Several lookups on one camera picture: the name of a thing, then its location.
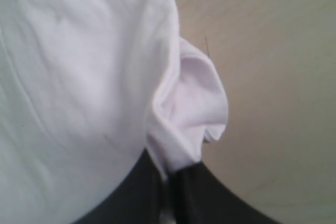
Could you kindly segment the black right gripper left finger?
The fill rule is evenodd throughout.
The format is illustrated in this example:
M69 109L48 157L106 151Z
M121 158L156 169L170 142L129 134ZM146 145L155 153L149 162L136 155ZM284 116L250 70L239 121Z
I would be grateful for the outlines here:
M77 224L160 223L163 183L148 152L142 152L128 176Z

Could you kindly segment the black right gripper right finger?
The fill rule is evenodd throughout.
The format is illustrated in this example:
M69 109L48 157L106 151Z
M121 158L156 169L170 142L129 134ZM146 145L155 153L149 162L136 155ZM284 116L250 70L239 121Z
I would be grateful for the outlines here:
M268 222L267 216L222 185L203 162L175 172L170 183L177 223Z

